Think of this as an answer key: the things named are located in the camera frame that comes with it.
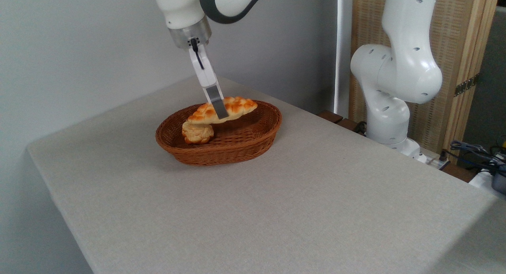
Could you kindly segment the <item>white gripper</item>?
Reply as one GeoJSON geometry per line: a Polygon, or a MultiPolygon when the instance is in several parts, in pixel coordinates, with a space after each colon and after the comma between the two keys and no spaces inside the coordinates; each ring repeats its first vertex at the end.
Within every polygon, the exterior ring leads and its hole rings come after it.
{"type": "Polygon", "coordinates": [[[228,117],[229,113],[223,102],[223,94],[207,56],[205,45],[189,44],[189,54],[199,83],[204,88],[204,94],[206,94],[208,103],[213,106],[219,119],[228,117]]]}

